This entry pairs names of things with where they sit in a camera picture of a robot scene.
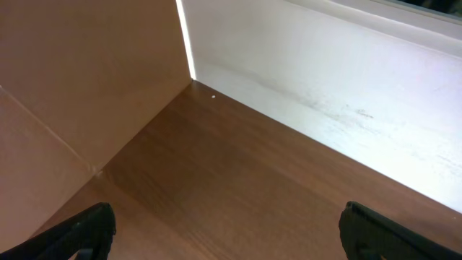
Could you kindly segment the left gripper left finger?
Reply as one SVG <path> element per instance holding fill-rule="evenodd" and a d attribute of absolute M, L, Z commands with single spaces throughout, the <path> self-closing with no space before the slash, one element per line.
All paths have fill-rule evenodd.
<path fill-rule="evenodd" d="M 1 253 L 1 258 L 106 260 L 115 234 L 113 208 L 100 202 Z"/>

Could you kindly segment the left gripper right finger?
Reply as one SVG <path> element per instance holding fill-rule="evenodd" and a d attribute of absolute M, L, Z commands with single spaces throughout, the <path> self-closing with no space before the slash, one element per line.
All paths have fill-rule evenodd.
<path fill-rule="evenodd" d="M 461 254 L 356 202 L 346 203 L 339 220 L 342 247 L 349 260 L 461 260 Z"/>

